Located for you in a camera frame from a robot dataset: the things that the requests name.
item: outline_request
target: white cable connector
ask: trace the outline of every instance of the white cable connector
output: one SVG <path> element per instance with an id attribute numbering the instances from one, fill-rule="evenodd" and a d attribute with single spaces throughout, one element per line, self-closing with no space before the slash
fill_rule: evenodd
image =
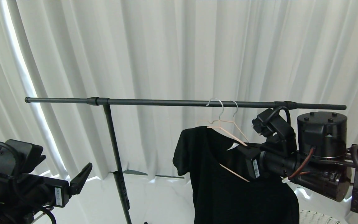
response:
<path id="1" fill-rule="evenodd" d="M 282 180 L 281 180 L 281 182 L 283 182 L 283 183 L 287 183 L 287 182 L 289 182 L 290 180 L 288 179 L 288 177 L 286 177 L 286 178 L 283 178 Z"/>

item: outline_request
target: clothes hanger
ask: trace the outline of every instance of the clothes hanger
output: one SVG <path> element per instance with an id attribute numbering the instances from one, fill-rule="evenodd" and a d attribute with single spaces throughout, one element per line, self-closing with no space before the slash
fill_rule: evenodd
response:
<path id="1" fill-rule="evenodd" d="M 220 126 L 220 116 L 223 114 L 223 111 L 224 111 L 223 103 L 222 103 L 222 101 L 220 101 L 220 100 L 217 99 L 217 98 L 212 98 L 212 99 L 209 100 L 207 106 L 209 105 L 209 103 L 210 103 L 211 100 L 213 100 L 213 99 L 215 99 L 215 100 L 217 100 L 217 101 L 220 102 L 220 104 L 222 105 L 222 112 L 221 112 L 220 115 L 219 115 L 219 120 L 218 120 L 219 126 L 207 126 L 207 128 L 220 129 L 220 130 L 226 132 L 226 133 L 227 133 L 229 136 L 231 136 L 233 139 L 235 139 L 235 140 L 237 140 L 238 142 L 240 142 L 241 144 L 243 144 L 244 146 L 247 146 L 244 142 L 242 142 L 242 141 L 241 141 L 240 139 L 238 139 L 236 136 L 232 135 L 230 132 L 226 131 L 224 128 L 222 128 L 222 127 Z M 247 179 L 245 179 L 244 177 L 238 175 L 238 174 L 237 174 L 236 172 L 234 172 L 233 170 L 231 170 L 231 169 L 229 169 L 229 168 L 223 166 L 223 165 L 220 164 L 220 163 L 219 163 L 219 165 L 222 166 L 223 168 L 227 169 L 229 172 L 233 173 L 233 174 L 236 175 L 237 177 L 240 177 L 242 180 L 245 180 L 245 181 L 249 182 L 249 180 L 247 180 Z"/>
<path id="2" fill-rule="evenodd" d="M 244 135 L 244 133 L 241 131 L 241 129 L 240 129 L 240 128 L 237 126 L 237 124 L 234 122 L 234 116 L 236 115 L 236 113 L 237 113 L 237 111 L 238 111 L 238 104 L 237 104 L 237 102 L 234 101 L 234 100 L 231 100 L 231 101 L 234 102 L 234 103 L 236 104 L 236 106 L 237 106 L 236 112 L 234 112 L 234 114 L 233 114 L 233 121 L 220 120 L 220 122 L 227 122 L 227 123 L 232 123 L 232 124 L 234 124 L 234 125 L 236 126 L 236 128 L 240 131 L 241 135 L 244 136 L 244 138 L 247 140 L 247 142 L 250 142 L 250 141 L 248 140 L 248 138 L 246 137 L 246 135 Z M 217 121 L 219 121 L 219 120 L 213 120 L 212 122 L 209 122 L 208 120 L 201 120 L 201 121 L 206 121 L 206 122 L 208 122 L 208 123 L 210 123 L 210 124 L 213 124 L 213 123 L 215 123 L 215 122 L 217 122 Z"/>

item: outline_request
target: horizontal bar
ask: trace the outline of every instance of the horizontal bar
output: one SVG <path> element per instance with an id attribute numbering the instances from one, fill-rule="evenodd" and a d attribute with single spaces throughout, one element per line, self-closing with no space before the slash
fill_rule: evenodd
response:
<path id="1" fill-rule="evenodd" d="M 26 97 L 27 103 L 75 103 L 89 105 L 138 105 L 138 106 L 200 106 L 205 107 L 207 100 L 145 100 L 145 99 L 111 99 L 102 97 L 91 98 L 31 98 Z M 345 110 L 346 105 L 324 105 L 324 104 L 299 104 L 290 101 L 276 102 L 244 102 L 222 101 L 224 107 L 241 107 L 241 108 L 277 108 L 285 106 L 288 109 L 322 109 L 322 110 Z M 221 107 L 219 101 L 211 101 L 209 106 Z"/>

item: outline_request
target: white label sticker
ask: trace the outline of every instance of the white label sticker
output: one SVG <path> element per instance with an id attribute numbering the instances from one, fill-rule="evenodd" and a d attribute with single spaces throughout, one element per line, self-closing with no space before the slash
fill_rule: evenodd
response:
<path id="1" fill-rule="evenodd" d="M 254 159 L 252 164 L 254 165 L 255 177 L 258 178 L 259 177 L 259 169 L 258 169 L 258 162 L 256 161 L 256 159 Z"/>
<path id="2" fill-rule="evenodd" d="M 228 149 L 228 150 L 231 150 L 231 149 L 234 149 L 235 147 L 237 147 L 238 146 L 238 144 L 236 143 L 236 142 L 233 142 L 233 145 L 230 147 L 230 149 Z"/>
<path id="3" fill-rule="evenodd" d="M 56 205 L 63 206 L 62 190 L 59 187 L 55 187 Z"/>

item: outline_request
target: hanger hook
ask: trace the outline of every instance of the hanger hook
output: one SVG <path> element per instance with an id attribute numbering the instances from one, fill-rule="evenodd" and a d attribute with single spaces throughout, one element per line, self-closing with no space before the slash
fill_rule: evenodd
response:
<path id="1" fill-rule="evenodd" d="M 224 108 L 224 106 L 223 106 L 223 103 L 222 103 L 222 101 L 220 101 L 220 100 L 219 100 L 219 99 L 217 99 L 217 98 L 211 98 L 211 99 L 208 101 L 208 104 L 207 104 L 206 106 L 209 106 L 209 104 L 210 104 L 211 100 L 216 100 L 216 101 L 219 101 L 219 102 L 220 102 L 220 104 L 222 105 L 222 112 L 221 112 L 221 113 L 220 113 L 220 115 L 219 115 L 219 120 L 220 120 L 220 116 L 223 114 L 223 111 L 225 110 L 225 108 Z"/>
<path id="2" fill-rule="evenodd" d="M 231 100 L 232 102 L 234 102 L 235 104 L 236 104 L 236 106 L 237 106 L 237 109 L 236 109 L 236 112 L 234 112 L 234 114 L 233 114 L 233 117 L 234 117 L 234 115 L 237 113 L 237 111 L 238 111 L 238 104 L 234 101 L 234 100 Z"/>

